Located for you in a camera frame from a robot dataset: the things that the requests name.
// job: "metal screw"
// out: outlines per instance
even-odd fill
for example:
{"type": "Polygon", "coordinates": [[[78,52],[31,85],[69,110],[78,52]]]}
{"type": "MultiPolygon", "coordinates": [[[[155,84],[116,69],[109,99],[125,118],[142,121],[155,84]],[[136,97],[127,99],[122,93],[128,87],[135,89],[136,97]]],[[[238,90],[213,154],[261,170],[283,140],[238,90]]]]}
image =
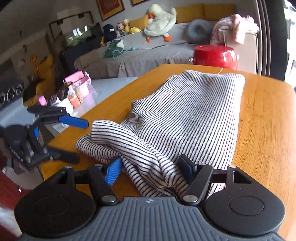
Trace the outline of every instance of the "metal screw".
{"type": "Polygon", "coordinates": [[[183,197],[183,200],[188,203],[194,203],[198,200],[197,196],[194,195],[186,195],[183,197]]]}
{"type": "Polygon", "coordinates": [[[117,200],[117,198],[113,195],[106,195],[102,197],[102,201],[105,203],[113,203],[117,200]]]}

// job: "stuffed goose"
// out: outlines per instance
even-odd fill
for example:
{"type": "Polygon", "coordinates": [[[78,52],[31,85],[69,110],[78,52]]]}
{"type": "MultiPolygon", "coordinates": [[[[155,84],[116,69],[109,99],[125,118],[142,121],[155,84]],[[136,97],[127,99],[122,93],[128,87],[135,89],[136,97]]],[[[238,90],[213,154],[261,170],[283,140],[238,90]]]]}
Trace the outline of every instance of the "stuffed goose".
{"type": "Polygon", "coordinates": [[[149,21],[148,26],[144,29],[147,35],[146,41],[149,43],[150,37],[163,35],[165,41],[170,41],[168,32],[172,29],[177,21],[177,12],[172,8],[171,13],[165,12],[158,4],[153,4],[148,11],[149,21]]]}

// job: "black speaker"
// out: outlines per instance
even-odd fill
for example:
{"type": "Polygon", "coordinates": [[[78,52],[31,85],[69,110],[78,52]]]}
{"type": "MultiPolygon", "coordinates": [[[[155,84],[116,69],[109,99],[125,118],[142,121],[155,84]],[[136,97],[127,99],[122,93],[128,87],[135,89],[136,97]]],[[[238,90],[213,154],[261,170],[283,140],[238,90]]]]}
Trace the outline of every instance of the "black speaker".
{"type": "Polygon", "coordinates": [[[24,82],[17,77],[0,80],[0,111],[21,98],[24,82]]]}

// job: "striped cloth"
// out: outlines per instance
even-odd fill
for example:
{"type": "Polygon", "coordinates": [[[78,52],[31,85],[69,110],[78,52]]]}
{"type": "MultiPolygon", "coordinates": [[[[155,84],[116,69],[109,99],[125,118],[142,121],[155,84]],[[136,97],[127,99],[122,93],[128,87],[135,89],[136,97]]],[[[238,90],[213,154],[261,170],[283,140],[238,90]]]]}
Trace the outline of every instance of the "striped cloth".
{"type": "MultiPolygon", "coordinates": [[[[182,196],[188,184],[176,165],[181,154],[216,169],[231,163],[244,84],[239,74],[173,75],[150,96],[132,102],[121,124],[94,121],[77,149],[104,164],[121,156],[143,196],[182,196]]],[[[210,193],[221,188],[212,185],[210,193]]]]}

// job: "picture frame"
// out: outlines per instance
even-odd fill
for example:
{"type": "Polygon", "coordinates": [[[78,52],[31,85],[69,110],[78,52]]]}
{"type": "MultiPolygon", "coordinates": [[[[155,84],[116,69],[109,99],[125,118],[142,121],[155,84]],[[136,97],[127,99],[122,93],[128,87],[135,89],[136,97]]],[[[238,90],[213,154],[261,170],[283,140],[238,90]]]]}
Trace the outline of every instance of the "picture frame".
{"type": "Polygon", "coordinates": [[[122,0],[96,0],[103,21],[124,11],[122,0]]]}
{"type": "Polygon", "coordinates": [[[136,6],[136,5],[146,2],[146,1],[150,1],[150,0],[131,0],[131,4],[133,6],[136,6]]]}

